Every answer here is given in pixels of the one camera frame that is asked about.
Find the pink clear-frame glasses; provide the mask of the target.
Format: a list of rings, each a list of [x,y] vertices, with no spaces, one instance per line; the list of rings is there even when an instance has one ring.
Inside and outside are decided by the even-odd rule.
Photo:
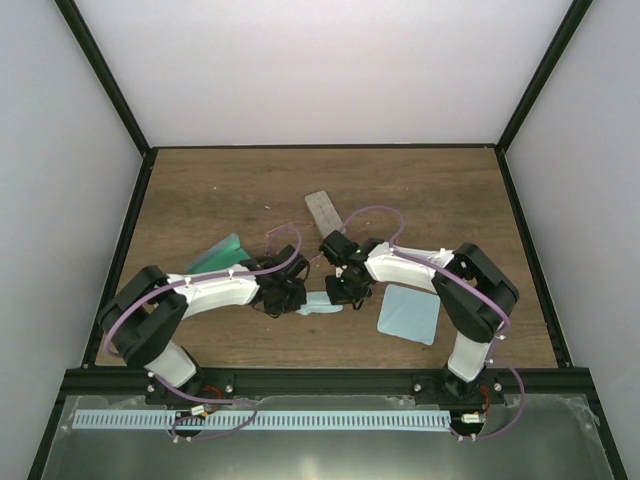
[[[276,247],[280,244],[291,244],[296,246],[298,243],[297,234],[302,239],[301,254],[305,256],[312,264],[319,262],[321,254],[316,247],[311,247],[310,240],[305,239],[303,232],[312,226],[309,222],[293,221],[273,228],[265,233],[266,252],[271,255],[276,253]]]

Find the blue-grey glasses case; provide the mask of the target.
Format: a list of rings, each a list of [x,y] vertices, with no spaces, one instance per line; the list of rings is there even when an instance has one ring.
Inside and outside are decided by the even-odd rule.
[[[250,259],[240,237],[232,233],[185,266],[189,274],[202,274],[227,269]]]

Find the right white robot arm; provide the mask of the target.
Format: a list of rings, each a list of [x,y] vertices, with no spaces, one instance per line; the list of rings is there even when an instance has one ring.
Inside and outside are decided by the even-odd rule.
[[[426,251],[368,239],[358,244],[334,231],[319,252],[336,272],[325,277],[334,305],[361,308],[376,283],[399,284],[433,293],[456,329],[453,350],[442,373],[442,389],[458,403],[480,390],[493,345],[511,326],[519,291],[475,244]]]

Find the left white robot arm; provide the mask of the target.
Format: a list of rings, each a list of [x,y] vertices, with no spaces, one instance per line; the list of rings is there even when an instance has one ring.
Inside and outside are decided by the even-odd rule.
[[[181,322],[228,306],[248,305],[272,318],[295,312],[306,303],[300,274],[307,269],[302,257],[279,265],[270,256],[195,276],[145,267],[99,313],[104,347],[128,367],[160,376],[181,403],[194,403],[205,381],[193,357],[173,341]]]

